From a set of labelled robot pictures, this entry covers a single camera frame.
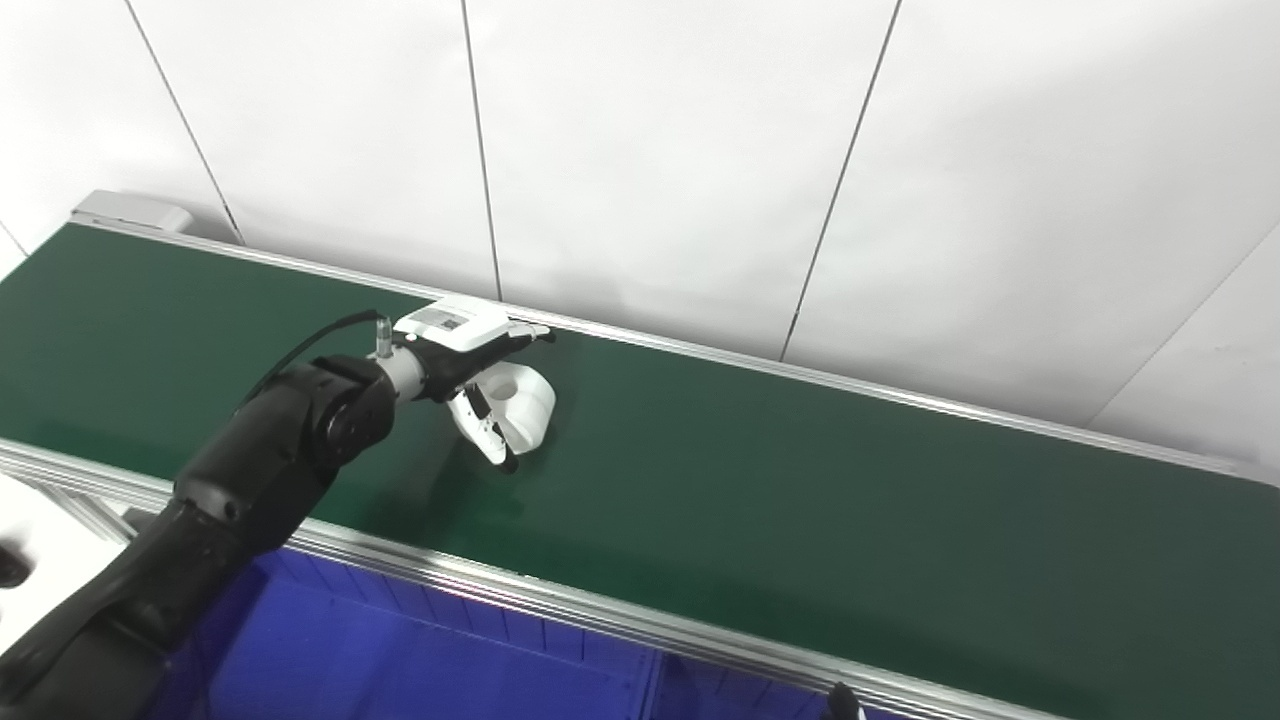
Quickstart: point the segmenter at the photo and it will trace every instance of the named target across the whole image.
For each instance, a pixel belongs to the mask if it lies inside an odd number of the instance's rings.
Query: green conveyor belt
[[[170,477],[294,342],[421,302],[67,225],[0,283],[0,437]],[[1080,720],[1280,717],[1274,487],[573,333],[513,360],[559,395],[518,475],[419,404],[315,515]]]

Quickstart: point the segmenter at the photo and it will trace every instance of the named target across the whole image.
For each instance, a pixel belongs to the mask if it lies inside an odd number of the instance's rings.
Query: blue bin
[[[652,720],[818,720],[826,693],[666,655],[649,706]],[[867,720],[904,720],[867,710]]]
[[[150,720],[817,720],[824,701],[282,550],[174,655]]]

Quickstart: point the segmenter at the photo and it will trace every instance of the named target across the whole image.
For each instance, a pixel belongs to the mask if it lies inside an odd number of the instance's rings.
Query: white wall
[[[256,247],[1280,466],[1277,6],[904,0],[859,126],[892,12],[9,4],[0,222],[32,250],[140,191]]]
[[[95,188],[179,202],[234,233],[128,8],[0,5],[0,222],[28,251]]]

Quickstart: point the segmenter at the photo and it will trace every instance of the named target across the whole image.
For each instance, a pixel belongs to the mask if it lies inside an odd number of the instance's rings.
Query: black robotic arm
[[[174,479],[160,515],[0,656],[0,720],[143,716],[169,653],[255,556],[284,544],[343,465],[390,433],[397,404],[466,404],[475,437],[502,442],[468,383],[535,340],[553,340],[545,327],[509,323],[458,351],[378,322],[372,356],[320,357],[259,383]],[[502,466],[515,469],[509,450]]]

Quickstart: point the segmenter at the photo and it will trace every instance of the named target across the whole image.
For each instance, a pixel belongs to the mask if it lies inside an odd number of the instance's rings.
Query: panel seam
[[[805,272],[804,283],[800,286],[800,297],[796,300],[795,313],[791,314],[791,324],[787,327],[787,337],[782,341],[782,352],[778,354],[778,363],[785,363],[787,350],[791,347],[791,336],[796,332],[796,322],[800,319],[800,310],[804,307],[804,299],[809,293],[809,282],[813,279],[813,270],[818,265],[818,255],[822,252],[822,243],[827,238],[827,228],[831,224],[831,215],[836,209],[836,200],[840,199],[840,188],[845,182],[845,173],[849,170],[849,160],[854,155],[854,143],[863,129],[863,120],[867,118],[867,106],[870,105],[872,92],[876,90],[876,79],[879,77],[881,67],[884,64],[884,54],[888,51],[888,41],[893,37],[893,27],[897,24],[897,13],[902,9],[902,0],[893,4],[893,13],[888,18],[888,27],[884,29],[884,41],[881,42],[879,55],[876,56],[876,67],[872,69],[870,81],[867,83],[867,95],[863,96],[863,106],[858,110],[858,120],[854,123],[854,133],[849,138],[849,149],[845,150],[845,160],[840,165],[840,174],[836,176],[836,187],[831,193],[831,202],[827,204],[827,214],[822,219],[822,228],[818,231],[818,242],[814,245],[813,256],[809,259],[809,269]]]
[[[165,92],[169,94],[169,100],[173,102],[174,110],[178,111],[178,119],[182,120],[182,127],[187,131],[187,137],[191,140],[191,146],[196,149],[196,156],[200,158],[200,164],[205,168],[205,174],[209,176],[210,184],[214,186],[214,193],[218,195],[218,201],[223,206],[223,213],[227,215],[227,222],[232,225],[232,232],[236,233],[236,240],[244,245],[244,234],[239,229],[239,224],[236,222],[236,215],[232,214],[232,208],[227,202],[227,196],[223,193],[223,188],[218,184],[218,178],[214,177],[214,169],[209,165],[209,159],[205,156],[205,151],[200,147],[200,141],[196,140],[195,131],[191,129],[191,122],[187,120],[187,114],[182,110],[182,105],[178,102],[178,96],[173,91],[173,86],[169,83],[169,76],[165,74],[164,68],[160,65],[160,58],[156,55],[155,47],[151,45],[151,38],[147,37],[145,29],[142,29],[142,20],[138,19],[138,13],[133,9],[132,0],[124,0],[124,6],[129,10],[129,17],[133,18],[133,27],[138,29],[138,36],[142,37],[142,44],[147,47],[147,55],[151,56],[151,64],[155,65],[156,73],[160,74],[160,82],[164,83]]]
[[[1116,401],[1116,398],[1120,397],[1120,393],[1123,393],[1130,384],[1133,384],[1133,380],[1137,379],[1138,375],[1147,369],[1147,365],[1151,365],[1151,361],[1155,360],[1157,355],[1160,355],[1160,351],[1164,350],[1166,346],[1169,346],[1169,343],[1172,342],[1175,337],[1178,337],[1178,333],[1183,332],[1183,328],[1187,327],[1187,323],[1192,322],[1192,318],[1194,318],[1196,314],[1201,311],[1201,307],[1208,304],[1208,301],[1212,300],[1213,296],[1217,295],[1220,290],[1222,290],[1222,286],[1226,284],[1226,281],[1231,279],[1235,275],[1235,273],[1238,273],[1240,268],[1244,266],[1244,264],[1249,260],[1249,258],[1252,258],[1258,251],[1258,249],[1262,247],[1263,242],[1266,242],[1271,236],[1276,234],[1277,229],[1280,229],[1280,223],[1276,223],[1275,227],[1271,228],[1271,232],[1263,233],[1262,238],[1258,240],[1256,243],[1253,243],[1253,247],[1251,247],[1249,251],[1245,252],[1235,263],[1235,265],[1233,265],[1231,269],[1226,272],[1225,275],[1222,275],[1222,279],[1220,279],[1217,284],[1215,284],[1207,293],[1204,293],[1204,297],[1202,297],[1201,301],[1196,304],[1196,307],[1192,307],[1192,310],[1187,314],[1187,316],[1183,318],[1183,322],[1178,323],[1178,325],[1172,329],[1172,332],[1170,332],[1169,336],[1165,337],[1165,341],[1161,342],[1158,346],[1156,346],[1156,348],[1152,350],[1149,355],[1147,355],[1147,359],[1143,360],[1142,364],[1138,365],[1138,369],[1134,370],[1129,375],[1129,378],[1124,383],[1121,383],[1121,386],[1111,395],[1111,397],[1108,397],[1107,401],[1102,404],[1102,407],[1100,407],[1097,413],[1089,416],[1089,419],[1085,420],[1084,424],[1080,427],[1091,428],[1093,423],[1097,421],[1097,419],[1102,416],[1102,414],[1106,413],[1108,407],[1111,407],[1111,405]]]
[[[484,214],[489,223],[489,251],[493,256],[493,284],[498,291],[498,302],[502,302],[502,272],[498,269],[498,236],[493,229],[493,202],[489,196],[489,161],[484,151],[484,129],[480,124],[480,91],[476,86],[476,63],[471,51],[471,19],[467,14],[467,0],[458,0],[462,5],[462,38],[467,46],[467,74],[471,79],[471,109],[476,118],[476,145],[480,149],[480,181],[484,184]]]
[[[9,228],[4,224],[4,220],[0,220],[0,233],[3,233],[5,237],[13,241],[13,246],[18,249],[18,252],[22,252],[23,258],[31,258],[31,252],[27,252],[27,249],[23,247],[20,242],[18,242],[18,238],[12,232],[9,232]]]

